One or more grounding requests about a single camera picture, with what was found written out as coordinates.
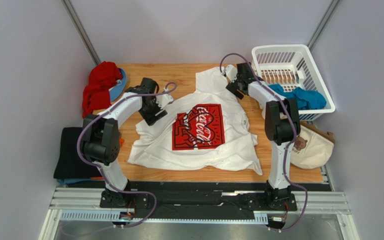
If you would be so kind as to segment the blue cloth under stack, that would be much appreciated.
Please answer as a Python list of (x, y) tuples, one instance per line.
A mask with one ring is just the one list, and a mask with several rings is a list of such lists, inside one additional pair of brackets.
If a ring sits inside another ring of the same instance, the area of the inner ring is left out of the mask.
[(61, 186), (67, 186), (67, 185), (71, 185), (71, 184), (88, 182), (88, 181), (91, 181), (91, 179), (90, 178), (65, 178), (65, 179), (56, 179), (56, 181)]

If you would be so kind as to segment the teal blue t-shirt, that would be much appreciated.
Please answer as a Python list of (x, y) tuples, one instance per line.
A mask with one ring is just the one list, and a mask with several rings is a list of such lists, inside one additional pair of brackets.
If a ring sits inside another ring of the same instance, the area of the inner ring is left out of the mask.
[(272, 84), (269, 87), (287, 99), (295, 99), (299, 110), (320, 110), (327, 105), (326, 99), (318, 91), (305, 90), (301, 87), (296, 87), (293, 91), (284, 91), (280, 84)]

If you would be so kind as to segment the white printed t-shirt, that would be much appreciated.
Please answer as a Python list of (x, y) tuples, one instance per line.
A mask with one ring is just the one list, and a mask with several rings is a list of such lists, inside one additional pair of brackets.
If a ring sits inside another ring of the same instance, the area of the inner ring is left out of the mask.
[(195, 75), (195, 91), (166, 106), (154, 125), (136, 125), (139, 139), (128, 162), (147, 168), (192, 171), (214, 167), (226, 171), (263, 171), (249, 131), (249, 119), (227, 79), (216, 67)]

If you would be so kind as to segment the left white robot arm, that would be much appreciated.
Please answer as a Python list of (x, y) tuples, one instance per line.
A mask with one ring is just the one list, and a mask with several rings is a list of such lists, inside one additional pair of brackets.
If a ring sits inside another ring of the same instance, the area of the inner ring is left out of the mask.
[(171, 92), (177, 85), (171, 82), (160, 88), (158, 83), (144, 77), (137, 86), (128, 87), (121, 97), (99, 114), (88, 114), (76, 143), (79, 158), (96, 167), (105, 182), (100, 205), (103, 208), (125, 208), (134, 192), (121, 170), (118, 155), (121, 150), (119, 128), (134, 113), (139, 113), (149, 126), (167, 115), (165, 107), (173, 102)]

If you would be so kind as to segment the light blue cap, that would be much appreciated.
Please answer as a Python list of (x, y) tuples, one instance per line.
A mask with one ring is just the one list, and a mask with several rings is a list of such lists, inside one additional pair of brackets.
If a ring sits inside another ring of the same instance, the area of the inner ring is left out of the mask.
[(126, 72), (122, 68), (118, 68), (119, 73), (122, 75), (122, 79), (116, 81), (116, 85), (109, 89), (109, 99), (111, 102), (115, 101), (125, 89), (125, 86), (128, 82), (128, 77)]

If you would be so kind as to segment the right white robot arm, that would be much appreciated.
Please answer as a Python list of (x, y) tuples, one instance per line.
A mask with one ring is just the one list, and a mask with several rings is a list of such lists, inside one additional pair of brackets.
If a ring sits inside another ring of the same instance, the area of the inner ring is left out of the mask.
[(237, 98), (249, 96), (264, 110), (264, 129), (271, 143), (271, 168), (264, 202), (270, 209), (282, 208), (293, 198), (290, 163), (294, 141), (301, 131), (297, 101), (274, 92), (255, 75), (249, 63), (229, 64), (221, 70), (228, 78), (226, 89)]

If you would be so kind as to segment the aluminium rail frame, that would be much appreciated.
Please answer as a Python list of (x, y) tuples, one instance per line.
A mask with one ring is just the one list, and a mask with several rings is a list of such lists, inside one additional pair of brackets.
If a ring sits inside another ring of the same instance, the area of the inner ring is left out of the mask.
[[(40, 240), (56, 239), (62, 222), (122, 222), (120, 214), (126, 212), (124, 208), (101, 208), (101, 188), (68, 188), (57, 187), (47, 211), (45, 221), (39, 234)], [(345, 240), (358, 240), (359, 236), (352, 218), (346, 196), (342, 192), (311, 191), (308, 194), (295, 191), (294, 203), (296, 210), (289, 209), (287, 226), (292, 225), (294, 219), (302, 215), (295, 226), (316, 227), (322, 239), (330, 235), (340, 234)], [(174, 204), (158, 207), (145, 220), (146, 224), (163, 224), (165, 227), (181, 224), (194, 225), (251, 225), (267, 228), (271, 217), (280, 215), (280, 211), (250, 210), (248, 207), (228, 206), (216, 204), (210, 206)]]

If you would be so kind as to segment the black folded t-shirt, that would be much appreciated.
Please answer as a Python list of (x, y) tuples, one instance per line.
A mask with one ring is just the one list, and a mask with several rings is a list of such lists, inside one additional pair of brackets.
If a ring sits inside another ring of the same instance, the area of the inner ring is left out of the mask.
[(65, 127), (61, 133), (59, 158), (53, 178), (57, 180), (103, 180), (95, 166), (84, 163), (77, 153), (81, 127)]

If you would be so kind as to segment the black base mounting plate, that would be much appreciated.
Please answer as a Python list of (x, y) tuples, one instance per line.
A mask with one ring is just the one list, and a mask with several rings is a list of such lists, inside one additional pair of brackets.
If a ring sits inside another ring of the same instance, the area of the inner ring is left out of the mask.
[(129, 209), (153, 219), (252, 220), (255, 211), (284, 215), (297, 211), (295, 196), (272, 197), (265, 182), (131, 181), (131, 194), (104, 189), (101, 208)]

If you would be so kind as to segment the red t-shirt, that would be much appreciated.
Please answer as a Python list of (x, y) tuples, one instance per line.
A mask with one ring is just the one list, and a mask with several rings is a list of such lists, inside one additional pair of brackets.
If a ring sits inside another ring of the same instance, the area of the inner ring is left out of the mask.
[(82, 118), (94, 110), (107, 109), (111, 106), (110, 91), (122, 80), (117, 65), (111, 61), (103, 61), (94, 67), (88, 77), (88, 85), (83, 90)]

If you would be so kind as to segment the white plastic basket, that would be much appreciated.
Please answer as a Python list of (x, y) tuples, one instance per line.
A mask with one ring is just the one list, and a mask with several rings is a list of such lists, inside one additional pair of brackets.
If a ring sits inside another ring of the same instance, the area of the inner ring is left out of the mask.
[(334, 102), (311, 55), (303, 44), (256, 46), (251, 50), (252, 68), (267, 85), (279, 84), (284, 92), (296, 88), (320, 93), (326, 105), (320, 109), (299, 110), (301, 121), (314, 121), (336, 110)]

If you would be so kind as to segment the orange t-shirt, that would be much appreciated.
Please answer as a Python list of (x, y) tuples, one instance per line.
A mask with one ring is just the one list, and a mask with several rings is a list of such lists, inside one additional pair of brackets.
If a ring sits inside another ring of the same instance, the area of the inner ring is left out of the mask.
[[(125, 140), (120, 138), (119, 139), (119, 146), (122, 147), (124, 142), (125, 142)], [(91, 180), (103, 180), (103, 177), (102, 176), (92, 177)]]

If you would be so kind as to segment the cream tote bag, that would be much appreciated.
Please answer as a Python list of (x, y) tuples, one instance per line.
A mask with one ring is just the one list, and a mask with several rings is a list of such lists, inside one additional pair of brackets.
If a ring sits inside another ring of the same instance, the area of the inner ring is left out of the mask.
[(319, 130), (313, 124), (300, 123), (290, 163), (301, 169), (316, 169), (324, 166), (332, 156), (336, 140), (329, 131)]

